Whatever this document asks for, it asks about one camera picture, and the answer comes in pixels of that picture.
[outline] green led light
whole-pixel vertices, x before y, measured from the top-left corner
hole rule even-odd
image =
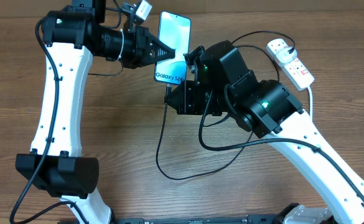
[[[269,103],[268,103],[268,102],[263,102],[263,103],[262,103],[262,106],[263,106],[264,108],[267,108],[267,107],[269,106]]]

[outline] white power strip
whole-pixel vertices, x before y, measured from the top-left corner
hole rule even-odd
[[[266,50],[268,50],[269,54],[281,67],[294,86],[299,91],[302,91],[312,84],[314,77],[298,59],[296,50],[291,54],[289,53],[291,49],[292,47],[288,47],[283,39],[272,40],[266,46]]]

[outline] wood grain surface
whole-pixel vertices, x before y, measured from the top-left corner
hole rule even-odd
[[[364,179],[364,11],[256,12],[192,14],[190,48],[255,30],[277,30],[296,41],[299,58],[315,76],[314,123],[328,142]],[[39,19],[0,19],[0,223],[26,184],[14,168],[17,153],[28,153],[42,104],[44,53],[35,36]],[[157,33],[158,16],[144,24]],[[115,17],[108,17],[115,23]],[[256,34],[240,41],[265,47],[277,38]],[[255,49],[241,49],[259,80],[275,79],[269,60]],[[91,72],[116,72],[117,62],[96,58]],[[164,110],[165,85],[154,82],[154,66],[125,69],[118,77],[88,77],[82,114],[83,155],[100,162],[98,188],[118,218],[237,217],[277,213],[291,202],[323,207],[324,201],[280,153],[267,145],[241,154],[218,174],[185,181],[166,179],[157,170],[155,152]],[[281,73],[281,81],[308,109],[307,92],[298,92]],[[208,123],[219,118],[208,117]],[[210,152],[198,143],[198,116],[170,110],[160,151],[169,175],[216,169],[237,152]],[[229,120],[205,130],[205,141],[226,146],[246,141],[248,133]],[[17,219],[28,218],[57,202],[32,187]],[[65,208],[35,223],[73,218]]]
[[[123,0],[117,0],[122,6]],[[151,14],[169,11],[178,14],[211,12],[286,12],[364,10],[364,0],[150,0]],[[0,0],[0,18],[40,17],[61,10],[71,0]],[[112,0],[106,6],[116,7]]]

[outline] smartphone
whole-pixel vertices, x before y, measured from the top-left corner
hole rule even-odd
[[[191,20],[189,18],[162,12],[159,19],[158,38],[175,49],[175,57],[156,63],[154,79],[156,82],[180,85],[186,80],[187,65],[183,54],[189,51]]]

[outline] black cable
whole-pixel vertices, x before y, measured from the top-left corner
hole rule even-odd
[[[234,110],[234,107],[231,105],[230,100],[229,100],[229,96],[228,96],[228,89],[230,87],[230,84],[226,84],[225,87],[223,88],[223,96],[225,97],[225,101],[227,104],[227,107],[229,107],[229,110],[234,114],[237,115],[236,110]]]
[[[165,122],[166,122],[166,117],[167,117],[167,109],[168,109],[168,105],[165,104],[165,109],[164,109],[164,119],[162,120],[162,128],[161,128],[161,134],[159,136],[159,141],[158,141],[158,147],[157,147],[157,153],[156,153],[156,164],[157,164],[157,168],[158,170],[161,172],[162,175],[164,175],[166,178],[168,179],[171,179],[171,180],[186,180],[186,179],[190,179],[190,178],[193,178],[193,177],[199,177],[199,176],[202,176],[202,175],[207,175],[207,174],[214,174],[216,172],[219,172],[223,169],[226,169],[230,164],[232,164],[236,159],[237,157],[243,152],[244,150],[244,147],[237,153],[237,155],[226,165],[224,165],[223,167],[219,168],[219,169],[216,169],[216,170],[213,170],[213,171],[210,171],[210,172],[205,172],[205,173],[202,173],[202,174],[195,174],[195,175],[191,175],[191,176],[188,176],[188,177],[183,177],[183,178],[174,178],[174,177],[169,177],[164,171],[162,171],[161,167],[159,166],[159,163],[158,163],[158,153],[159,153],[159,148],[161,146],[161,141],[162,141],[162,136],[164,135],[164,129],[165,129]],[[250,137],[248,138],[247,142],[249,142],[252,138],[252,135],[253,135],[253,132],[251,132],[251,135]]]
[[[110,7],[106,7],[106,10],[110,10],[110,11],[116,11],[116,12],[118,12],[118,15],[119,15],[119,18],[118,18],[118,23],[117,23],[117,25],[116,26],[109,26],[109,27],[107,27],[107,28],[109,28],[109,29],[117,29],[118,27],[119,27],[119,25],[121,25],[121,20],[122,20],[122,12],[121,12],[121,8],[119,7],[119,5],[118,5],[118,3],[117,3],[117,1],[116,0],[113,0],[114,1],[114,3],[115,3],[115,5],[116,5],[116,7],[117,7],[117,10],[115,10],[114,8],[110,8]]]
[[[252,142],[246,142],[246,143],[242,143],[242,144],[235,144],[235,145],[232,145],[232,146],[223,146],[223,147],[210,147],[210,146],[207,146],[202,140],[202,129],[203,129],[203,124],[204,124],[204,121],[205,121],[205,117],[206,117],[207,112],[208,112],[208,107],[209,107],[209,104],[210,104],[211,99],[212,99],[212,93],[213,93],[213,90],[211,91],[211,94],[210,94],[209,99],[208,99],[207,106],[205,107],[205,111],[204,111],[204,113],[202,115],[201,123],[200,123],[200,129],[198,131],[198,140],[200,141],[200,144],[204,149],[208,149],[210,151],[226,151],[226,150],[231,150],[231,149],[237,149],[239,147],[248,147],[248,146],[254,146],[254,145],[258,145],[258,144],[268,144],[268,143],[272,143],[272,142],[291,142],[291,143],[306,146],[306,147],[310,148],[313,151],[313,153],[319,153],[320,155],[322,155],[325,159],[327,159],[335,167],[335,169],[346,180],[348,185],[353,189],[353,191],[363,201],[362,206],[364,207],[364,195],[357,189],[355,184],[352,182],[352,180],[350,180],[350,178],[342,170],[342,168],[327,153],[325,153],[323,150],[321,150],[321,148],[319,148],[317,146],[314,146],[314,145],[312,145],[312,144],[310,144],[308,142],[301,141],[301,140],[296,140],[296,139],[288,139],[288,138],[272,138],[272,139],[262,139],[262,140],[252,141]]]
[[[293,51],[295,50],[295,41],[290,38],[289,36],[287,36],[286,34],[282,34],[280,32],[276,32],[276,31],[271,31],[271,30],[260,30],[260,31],[255,31],[255,32],[250,32],[248,34],[244,34],[242,35],[241,37],[233,40],[232,44],[234,44],[237,40],[240,40],[241,38],[243,37],[246,37],[248,35],[252,35],[252,34],[259,34],[259,33],[269,33],[269,34],[278,34],[278,35],[281,35],[283,37],[287,37],[288,39],[290,39],[292,41],[292,43],[294,43],[294,46],[292,46],[292,48],[288,51],[290,54],[293,53]]]
[[[86,220],[86,218],[82,215],[81,210],[78,208],[78,206],[75,204],[75,202],[71,202],[71,201],[64,201],[64,202],[57,202],[45,209],[43,209],[42,211],[40,211],[39,213],[33,215],[32,217],[22,221],[22,222],[17,222],[17,223],[29,223],[31,221],[34,221],[36,218],[40,217],[41,215],[49,212],[50,210],[59,207],[61,205],[71,205],[71,208],[75,208],[75,210],[78,212],[78,214],[80,215],[81,219],[83,220],[84,223],[89,223],[88,220]]]
[[[113,7],[106,7],[106,10],[108,10],[108,11],[114,11],[114,12],[119,12],[118,9],[113,8]]]
[[[55,62],[53,61],[53,58],[52,56],[50,55],[49,51],[46,49],[45,47],[45,44],[43,43],[42,39],[40,38],[40,34],[39,34],[39,27],[41,26],[41,24],[43,23],[45,17],[42,18],[38,23],[37,25],[35,26],[35,36],[37,37],[37,40],[38,40],[38,43],[40,45],[40,47],[42,48],[42,50],[45,52],[46,54],[46,57],[48,58],[49,62],[50,62],[50,65],[52,66],[52,70],[53,70],[53,73],[54,73],[54,80],[55,80],[55,96],[54,96],[54,105],[53,105],[53,112],[52,112],[52,118],[50,120],[50,126],[49,126],[49,133],[47,135],[47,140],[46,140],[46,145],[45,145],[45,149],[44,149],[44,152],[42,153],[42,157],[38,163],[38,166],[37,168],[35,169],[34,173],[32,174],[31,178],[29,179],[28,183],[26,184],[26,186],[24,187],[24,190],[21,192],[20,194],[20,197],[19,199],[17,199],[17,202],[14,204],[14,207],[12,209],[12,212],[10,214],[10,217],[9,217],[9,221],[11,224],[25,224],[25,223],[28,223],[28,222],[31,222],[32,220],[34,220],[35,218],[39,217],[41,214],[57,207],[57,206],[54,206],[54,207],[49,207],[50,209],[48,210],[43,210],[41,211],[40,215],[34,215],[33,217],[31,218],[28,218],[24,221],[21,221],[21,222],[15,222],[14,221],[14,217],[16,216],[16,213],[17,213],[17,210],[19,209],[20,207],[20,204],[22,202],[22,200],[24,199],[24,197],[26,196],[28,190],[30,189],[34,179],[36,178],[36,176],[38,175],[40,169],[42,168],[43,164],[44,164],[44,161],[45,161],[45,158],[47,156],[47,153],[49,152],[49,148],[50,148],[50,143],[52,142],[52,138],[53,138],[53,130],[54,130],[54,126],[55,126],[55,121],[56,121],[56,115],[57,115],[57,108],[58,108],[58,96],[59,96],[59,81],[60,79],[58,78],[58,72],[57,72],[57,68],[56,68],[56,64]],[[78,212],[78,214],[83,217],[83,214],[80,212],[79,208],[77,207],[77,205],[75,205],[75,209]]]
[[[280,82],[280,73],[279,73],[279,70],[277,68],[277,63],[276,61],[270,56],[270,54],[268,54],[265,50],[263,50],[262,48],[260,47],[257,47],[255,45],[238,45],[236,46],[236,48],[239,48],[239,47],[252,47],[252,48],[255,48],[255,49],[258,49],[260,51],[262,51],[268,58],[269,60],[271,61],[271,63],[273,64],[274,68],[276,69],[276,72],[277,72],[277,81]]]
[[[341,169],[340,166],[338,166],[338,164],[327,154],[325,153],[323,150],[318,151],[318,153],[320,155],[322,155],[325,159],[327,159],[335,168],[336,170],[341,174],[341,176],[346,180],[346,182],[348,182],[348,184],[351,186],[351,188],[353,189],[353,191],[357,194],[357,197],[359,197],[363,203],[363,207],[364,207],[364,195],[357,189],[357,187],[355,186],[355,184],[352,182],[352,180],[350,180],[350,178],[348,177],[348,175]]]
[[[215,122],[213,124],[204,125],[204,128],[211,127],[211,126],[214,126],[214,125],[223,123],[223,122],[225,122],[229,118],[230,118],[230,115],[227,114],[224,118],[222,118],[221,120],[219,120],[219,121],[217,121],[217,122]]]
[[[121,71],[119,71],[118,73],[115,73],[115,74],[88,73],[88,75],[96,75],[96,76],[117,76],[117,75],[121,74],[122,71],[124,70],[124,63],[122,62],[122,60],[119,60],[119,62],[121,63]]]

